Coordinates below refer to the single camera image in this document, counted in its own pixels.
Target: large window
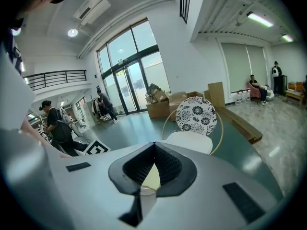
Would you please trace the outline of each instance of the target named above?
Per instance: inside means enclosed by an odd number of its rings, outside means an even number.
[[[227,62],[230,91],[247,88],[250,75],[254,74],[260,85],[267,84],[267,71],[261,47],[244,44],[222,44]]]
[[[159,48],[144,20],[121,32],[98,51],[102,78],[117,114],[146,110],[146,90],[154,83],[169,92]]]

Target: glass door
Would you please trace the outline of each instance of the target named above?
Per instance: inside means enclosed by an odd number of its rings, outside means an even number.
[[[128,112],[126,114],[146,111],[145,94],[148,85],[146,78],[144,78],[145,74],[141,70],[140,61],[134,61],[123,66],[115,72],[115,75],[122,96],[121,99]]]

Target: gray floor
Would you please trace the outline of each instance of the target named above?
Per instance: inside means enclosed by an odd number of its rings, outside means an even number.
[[[266,106],[255,102],[249,105],[227,106],[263,133],[255,149],[269,166],[283,195],[298,182],[307,162],[307,110],[298,102],[275,98]]]
[[[162,139],[161,133],[165,118],[150,119],[145,112],[120,117],[119,120],[120,122],[116,124],[95,126],[84,132],[84,135],[87,139],[99,139],[112,150]],[[253,146],[230,123],[224,120],[223,124],[224,139],[215,156],[230,162],[239,170],[257,180],[277,200],[282,199],[282,192],[273,174],[269,167],[263,163]],[[165,137],[179,130],[176,123],[168,122]],[[218,123],[216,129],[210,135],[213,147],[218,144],[220,135],[221,126]]]

